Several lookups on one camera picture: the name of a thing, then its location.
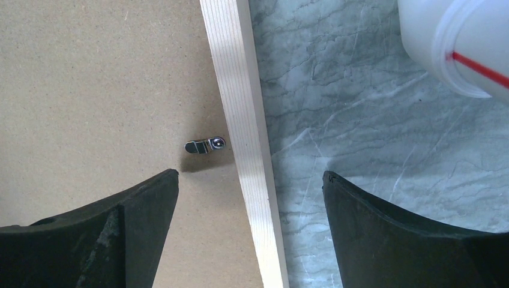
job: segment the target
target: brown fiberboard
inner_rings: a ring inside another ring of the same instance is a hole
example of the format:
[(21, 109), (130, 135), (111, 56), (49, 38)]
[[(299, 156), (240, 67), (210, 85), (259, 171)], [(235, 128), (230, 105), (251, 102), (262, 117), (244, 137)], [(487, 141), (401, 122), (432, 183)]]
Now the brown fiberboard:
[(0, 226), (172, 167), (180, 194), (154, 287), (262, 287), (198, 1), (0, 3)]

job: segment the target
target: gray marble countertop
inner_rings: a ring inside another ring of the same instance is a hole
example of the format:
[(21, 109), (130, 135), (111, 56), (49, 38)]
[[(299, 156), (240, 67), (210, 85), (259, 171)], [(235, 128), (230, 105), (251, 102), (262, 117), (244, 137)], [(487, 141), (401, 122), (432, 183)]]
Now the gray marble countertop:
[(396, 0), (250, 8), (292, 288), (342, 287), (325, 170), (434, 220), (509, 230), (509, 106), (409, 59)]

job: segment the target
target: marble surface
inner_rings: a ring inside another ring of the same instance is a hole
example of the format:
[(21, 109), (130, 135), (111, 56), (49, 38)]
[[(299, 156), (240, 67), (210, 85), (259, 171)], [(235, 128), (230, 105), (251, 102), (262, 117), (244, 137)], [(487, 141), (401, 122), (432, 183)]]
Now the marble surface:
[(325, 170), (425, 217), (509, 230), (509, 106), (409, 59), (396, 0), (250, 8), (292, 288), (342, 286)]

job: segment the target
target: white plastic bottle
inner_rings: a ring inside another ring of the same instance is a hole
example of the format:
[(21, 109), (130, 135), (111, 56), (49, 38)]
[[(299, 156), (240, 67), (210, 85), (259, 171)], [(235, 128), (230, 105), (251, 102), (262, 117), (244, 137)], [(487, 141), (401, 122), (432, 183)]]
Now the white plastic bottle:
[(403, 46), (453, 91), (509, 101), (509, 0), (398, 0)]

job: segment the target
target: wooden strip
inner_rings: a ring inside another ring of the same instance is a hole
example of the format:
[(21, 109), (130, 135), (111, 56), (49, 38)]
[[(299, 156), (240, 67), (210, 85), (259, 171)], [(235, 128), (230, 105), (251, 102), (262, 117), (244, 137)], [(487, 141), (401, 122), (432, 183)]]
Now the wooden strip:
[(248, 0), (200, 0), (265, 287), (289, 287)]

